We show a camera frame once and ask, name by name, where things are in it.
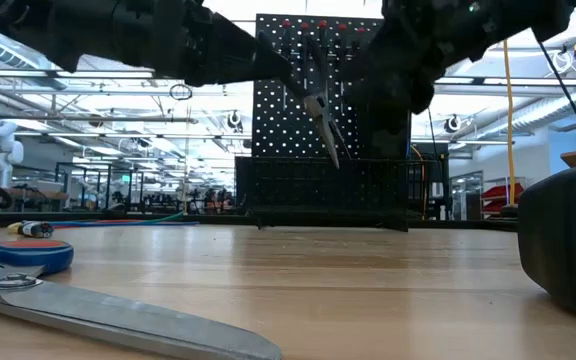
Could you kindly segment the black aluminium table frame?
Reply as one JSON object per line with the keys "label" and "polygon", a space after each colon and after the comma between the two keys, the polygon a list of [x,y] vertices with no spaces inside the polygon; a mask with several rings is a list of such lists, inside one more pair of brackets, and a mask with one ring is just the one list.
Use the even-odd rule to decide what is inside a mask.
{"label": "black aluminium table frame", "polygon": [[[0,227],[20,220],[30,221],[119,221],[155,220],[163,214],[122,214],[113,212],[0,212]],[[516,232],[516,220],[418,220],[396,219],[384,216],[332,216],[324,214],[262,213],[261,215],[187,215],[182,221],[209,225],[250,225],[257,227],[360,227],[406,229],[492,230]]]}

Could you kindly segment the black rounded object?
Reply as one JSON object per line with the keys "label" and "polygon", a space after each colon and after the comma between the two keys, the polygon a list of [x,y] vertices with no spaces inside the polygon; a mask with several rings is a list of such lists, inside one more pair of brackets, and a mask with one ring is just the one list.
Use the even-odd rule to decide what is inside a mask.
{"label": "black rounded object", "polygon": [[525,190],[517,236],[525,274],[555,304],[576,315],[576,168]]}

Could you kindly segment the blue red handled scissors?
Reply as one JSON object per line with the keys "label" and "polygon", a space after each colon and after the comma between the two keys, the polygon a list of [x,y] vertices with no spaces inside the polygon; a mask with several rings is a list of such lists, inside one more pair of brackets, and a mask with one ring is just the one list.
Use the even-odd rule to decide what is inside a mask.
{"label": "blue red handled scissors", "polygon": [[73,259],[63,241],[0,242],[0,313],[181,360],[282,360],[280,347],[255,332],[48,281]]}

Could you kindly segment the thin black pole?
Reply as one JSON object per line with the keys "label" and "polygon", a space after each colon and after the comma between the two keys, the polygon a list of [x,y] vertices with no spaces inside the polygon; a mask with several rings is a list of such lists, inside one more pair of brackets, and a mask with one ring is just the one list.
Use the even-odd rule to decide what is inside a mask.
{"label": "thin black pole", "polygon": [[546,61],[548,62],[551,70],[553,71],[553,74],[555,75],[555,77],[556,77],[556,79],[557,79],[557,81],[558,81],[558,83],[559,83],[559,86],[560,86],[560,88],[562,89],[562,91],[563,91],[563,93],[564,93],[564,96],[567,98],[567,100],[568,100],[568,102],[569,102],[569,105],[570,105],[573,113],[574,113],[575,116],[576,116],[576,103],[575,103],[575,100],[572,98],[570,92],[568,91],[566,85],[564,84],[563,79],[562,79],[560,73],[558,72],[556,66],[554,65],[553,60],[550,58],[550,56],[549,56],[549,54],[548,54],[548,52],[547,52],[547,50],[546,50],[543,42],[540,41],[540,40],[536,40],[536,41],[537,41],[537,44],[539,45],[541,51],[543,52],[543,54],[544,54],[544,56],[545,56],[545,58],[546,58]]}

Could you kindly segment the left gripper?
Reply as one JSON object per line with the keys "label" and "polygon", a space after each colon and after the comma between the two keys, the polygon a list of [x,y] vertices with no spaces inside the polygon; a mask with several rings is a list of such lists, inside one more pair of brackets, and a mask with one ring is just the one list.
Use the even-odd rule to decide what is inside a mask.
{"label": "left gripper", "polygon": [[292,72],[265,35],[253,37],[203,0],[115,0],[110,57],[191,86],[282,79]]}

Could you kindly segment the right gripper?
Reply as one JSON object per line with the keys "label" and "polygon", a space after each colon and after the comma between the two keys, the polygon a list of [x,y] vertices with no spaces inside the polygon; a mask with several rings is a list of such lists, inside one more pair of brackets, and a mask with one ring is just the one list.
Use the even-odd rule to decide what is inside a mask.
{"label": "right gripper", "polygon": [[386,19],[347,70],[348,102],[371,135],[402,135],[449,67],[451,22]]}

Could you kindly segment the black-handled needle-nose pliers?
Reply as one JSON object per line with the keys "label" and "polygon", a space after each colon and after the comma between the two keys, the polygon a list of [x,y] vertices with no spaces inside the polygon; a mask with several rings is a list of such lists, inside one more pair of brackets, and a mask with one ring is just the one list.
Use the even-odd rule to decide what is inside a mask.
{"label": "black-handled needle-nose pliers", "polygon": [[297,80],[292,78],[292,66],[286,58],[274,51],[270,39],[263,33],[259,32],[257,39],[262,44],[264,50],[269,50],[271,55],[277,55],[281,60],[287,63],[287,69],[281,70],[275,79],[279,80],[286,89],[302,104],[307,115],[313,119],[317,128],[318,136],[325,145],[328,154],[336,168],[340,167],[339,157],[335,145],[335,137],[331,129],[330,110],[328,108],[328,90],[327,90],[327,57],[319,48],[317,42],[307,38],[302,42],[302,48],[308,50],[314,61],[314,69],[318,72],[319,80],[315,82],[313,90],[306,89],[300,85]]}

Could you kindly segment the black metal pegboard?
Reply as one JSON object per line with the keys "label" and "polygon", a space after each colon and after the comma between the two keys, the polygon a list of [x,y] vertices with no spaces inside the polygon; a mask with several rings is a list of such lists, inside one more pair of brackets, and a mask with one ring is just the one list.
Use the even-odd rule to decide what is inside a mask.
{"label": "black metal pegboard", "polygon": [[[347,25],[347,50],[345,67],[363,47],[372,39],[373,35],[382,25],[381,19],[330,17],[313,15],[289,15],[261,13],[256,16],[256,32],[263,32],[271,41],[272,48],[281,55],[282,23],[288,19],[291,29],[291,57],[293,67],[292,78],[300,85],[300,25],[309,24],[309,37],[318,43],[318,24],[326,20],[328,24],[327,57],[328,77],[326,81],[328,90],[328,108],[330,110],[331,129],[335,137],[335,145],[339,159],[348,158],[374,158],[370,155],[368,132],[362,124],[357,109],[344,99],[344,114],[340,113],[340,96],[338,71],[336,70],[336,39],[338,25]],[[355,49],[356,29],[364,27],[366,30],[364,44],[357,51]],[[314,61],[308,51],[308,88],[313,90],[315,82],[319,80],[318,72],[314,69]],[[260,80],[253,85],[253,111],[252,111],[252,154],[256,157],[327,157],[328,151],[318,136],[317,128],[302,104],[288,91],[287,107],[283,110],[284,85],[278,80]]]}

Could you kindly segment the black mesh panel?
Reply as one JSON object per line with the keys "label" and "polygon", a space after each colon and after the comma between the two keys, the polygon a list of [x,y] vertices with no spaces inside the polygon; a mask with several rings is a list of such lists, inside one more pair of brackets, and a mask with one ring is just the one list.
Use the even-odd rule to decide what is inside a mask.
{"label": "black mesh panel", "polygon": [[419,220],[447,220],[452,209],[446,144],[413,143],[407,159],[408,210]]}

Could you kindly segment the red storage bin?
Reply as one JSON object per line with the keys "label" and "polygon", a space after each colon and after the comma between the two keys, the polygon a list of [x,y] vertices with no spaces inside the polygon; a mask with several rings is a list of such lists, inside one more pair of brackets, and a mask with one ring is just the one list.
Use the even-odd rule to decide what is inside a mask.
{"label": "red storage bin", "polygon": [[481,213],[483,216],[497,216],[501,214],[504,206],[509,204],[510,186],[495,185],[485,191],[481,197]]}

